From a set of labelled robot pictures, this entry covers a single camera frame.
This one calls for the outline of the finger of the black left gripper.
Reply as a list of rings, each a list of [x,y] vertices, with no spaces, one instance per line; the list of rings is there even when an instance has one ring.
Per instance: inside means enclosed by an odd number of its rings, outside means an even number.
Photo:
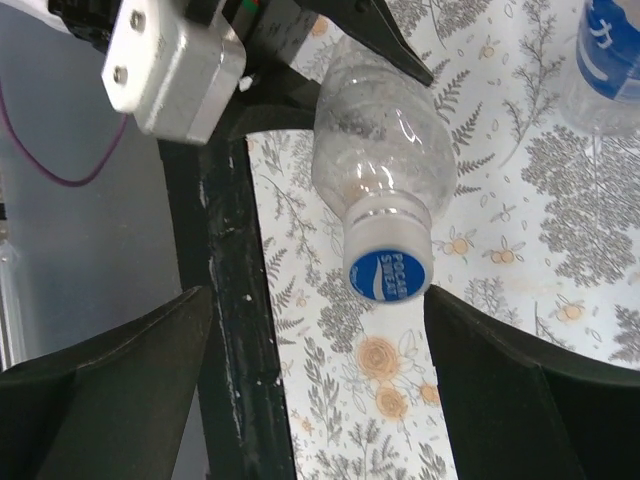
[[[277,130],[312,130],[321,85],[289,65],[278,64],[236,92],[219,121],[219,136],[236,140]]]
[[[431,71],[406,42],[385,1],[299,0],[299,6],[327,17],[345,34],[422,85],[433,83]]]

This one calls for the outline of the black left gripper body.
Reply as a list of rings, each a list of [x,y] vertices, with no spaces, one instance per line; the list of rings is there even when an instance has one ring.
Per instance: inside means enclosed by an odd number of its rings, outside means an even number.
[[[286,73],[293,90],[319,88],[292,66],[319,18],[297,1],[188,1],[185,16],[213,30],[196,49],[205,58],[184,69],[191,90],[229,90],[243,74],[257,84],[274,80],[281,90]]]

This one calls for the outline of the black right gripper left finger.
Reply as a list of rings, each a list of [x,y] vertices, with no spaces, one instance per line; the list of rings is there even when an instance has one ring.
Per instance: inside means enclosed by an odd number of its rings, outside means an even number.
[[[211,320],[196,287],[2,372],[2,478],[171,478]]]

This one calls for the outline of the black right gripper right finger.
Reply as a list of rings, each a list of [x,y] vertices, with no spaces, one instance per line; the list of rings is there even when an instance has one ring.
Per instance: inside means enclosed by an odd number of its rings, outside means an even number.
[[[461,479],[636,479],[639,374],[432,286],[424,324]]]

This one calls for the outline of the clear plastic bottle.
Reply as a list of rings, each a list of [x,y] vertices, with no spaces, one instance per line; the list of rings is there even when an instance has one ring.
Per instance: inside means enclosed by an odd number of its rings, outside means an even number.
[[[431,91],[343,36],[316,106],[311,179],[339,218],[367,195],[389,190],[417,198],[438,221],[457,179]]]

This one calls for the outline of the blue label water bottle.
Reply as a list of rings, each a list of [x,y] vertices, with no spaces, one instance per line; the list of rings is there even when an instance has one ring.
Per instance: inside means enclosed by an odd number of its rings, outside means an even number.
[[[639,132],[639,2],[586,1],[563,82],[567,123],[592,135]]]

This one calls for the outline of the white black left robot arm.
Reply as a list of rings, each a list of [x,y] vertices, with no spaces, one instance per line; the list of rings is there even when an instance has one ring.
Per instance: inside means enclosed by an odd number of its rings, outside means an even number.
[[[291,62],[316,18],[423,85],[432,73],[383,1],[19,1],[104,54],[112,107],[162,140],[202,145],[309,130],[320,87]]]

